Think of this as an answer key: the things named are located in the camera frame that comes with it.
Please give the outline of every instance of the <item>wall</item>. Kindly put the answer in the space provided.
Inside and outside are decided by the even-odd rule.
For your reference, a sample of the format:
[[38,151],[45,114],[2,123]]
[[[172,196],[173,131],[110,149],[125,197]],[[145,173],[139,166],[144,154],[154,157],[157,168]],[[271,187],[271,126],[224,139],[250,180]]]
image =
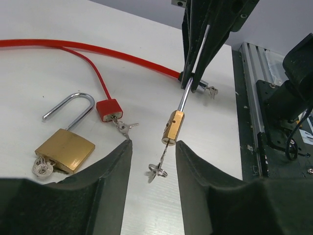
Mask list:
[[[93,0],[162,24],[180,28],[184,9],[171,0]],[[260,0],[245,25],[231,33],[226,44],[238,49],[242,42],[287,54],[313,32],[313,0]]]

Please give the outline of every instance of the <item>brass padlock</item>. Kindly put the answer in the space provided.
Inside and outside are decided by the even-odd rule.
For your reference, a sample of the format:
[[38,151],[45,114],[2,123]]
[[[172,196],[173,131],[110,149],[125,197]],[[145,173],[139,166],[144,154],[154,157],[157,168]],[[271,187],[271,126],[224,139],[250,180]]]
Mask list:
[[47,120],[53,113],[74,98],[83,97],[89,100],[90,105],[78,116],[67,129],[60,129],[47,139],[39,148],[35,150],[38,157],[45,158],[47,162],[53,163],[55,170],[73,174],[86,158],[94,151],[95,145],[87,139],[70,132],[79,121],[81,121],[94,108],[94,99],[86,93],[74,93],[66,97],[61,103],[43,115],[43,120]]

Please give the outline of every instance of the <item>padlock shackle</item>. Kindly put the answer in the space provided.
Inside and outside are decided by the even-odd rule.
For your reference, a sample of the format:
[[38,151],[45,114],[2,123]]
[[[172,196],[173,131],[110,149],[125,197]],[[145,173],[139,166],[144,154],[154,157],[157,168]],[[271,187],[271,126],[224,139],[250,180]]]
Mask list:
[[49,112],[47,112],[45,115],[43,115],[43,120],[48,120],[52,114],[57,112],[62,106],[69,103],[71,100],[82,97],[87,100],[89,100],[90,105],[79,115],[68,127],[67,131],[69,131],[72,127],[74,127],[77,123],[79,123],[88,113],[91,112],[91,110],[94,108],[95,101],[93,97],[86,93],[74,93],[70,94],[68,97],[66,97],[64,100],[62,100],[59,104],[57,104],[55,107],[53,107]]

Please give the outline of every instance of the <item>thin red cable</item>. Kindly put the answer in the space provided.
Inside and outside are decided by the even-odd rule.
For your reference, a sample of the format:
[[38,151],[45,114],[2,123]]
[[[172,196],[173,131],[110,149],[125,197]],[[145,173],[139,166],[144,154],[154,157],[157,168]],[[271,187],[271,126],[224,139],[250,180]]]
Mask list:
[[115,57],[121,60],[129,61],[134,64],[167,74],[171,77],[178,79],[179,72],[166,68],[164,66],[152,63],[150,61],[128,55],[119,51],[98,47],[85,43],[77,43],[63,40],[50,40],[50,39],[13,39],[13,40],[0,40],[0,47],[20,47],[20,46],[43,46],[43,47],[70,47],[76,49],[87,50],[91,52],[100,53],[106,56]]
[[101,76],[99,70],[97,69],[96,65],[95,65],[89,58],[87,58],[86,56],[84,56],[84,55],[81,54],[81,53],[78,53],[78,52],[76,52],[76,51],[74,51],[74,50],[71,50],[71,49],[68,49],[68,48],[65,48],[65,47],[53,47],[53,48],[57,48],[57,49],[60,49],[60,50],[67,51],[67,52],[69,52],[69,53],[72,53],[72,54],[74,54],[74,55],[77,55],[77,56],[79,56],[80,58],[86,60],[86,61],[90,64],[90,66],[94,69],[94,71],[96,72],[96,74],[97,74],[97,76],[98,76],[98,78],[99,78],[99,81],[100,81],[100,83],[101,83],[101,86],[102,86],[102,88],[103,88],[103,90],[104,90],[104,92],[105,92],[107,98],[108,98],[108,99],[112,99],[111,96],[110,96],[110,94],[109,94],[108,88],[107,88],[106,84],[104,83],[103,78],[102,78],[102,76]]

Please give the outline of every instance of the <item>black cable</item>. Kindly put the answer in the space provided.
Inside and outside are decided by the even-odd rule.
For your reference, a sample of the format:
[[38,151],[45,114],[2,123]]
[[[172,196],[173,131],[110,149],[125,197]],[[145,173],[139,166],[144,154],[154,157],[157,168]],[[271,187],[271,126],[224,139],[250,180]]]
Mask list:
[[299,123],[296,125],[296,127],[293,129],[293,131],[290,133],[290,135],[288,136],[288,139],[286,141],[286,149],[285,149],[285,155],[286,157],[289,159],[289,160],[296,160],[297,157],[298,157],[298,145],[297,143],[295,142],[295,140],[293,140],[294,144],[293,147],[295,149],[295,152],[294,152],[294,156],[293,158],[290,156],[290,144],[291,144],[291,140],[293,138],[293,135],[294,133],[299,129],[299,127],[301,126],[301,124],[310,116],[310,113],[312,112],[313,110],[313,106],[310,106],[307,111],[305,112],[304,116],[301,118],[301,120],[299,121]]

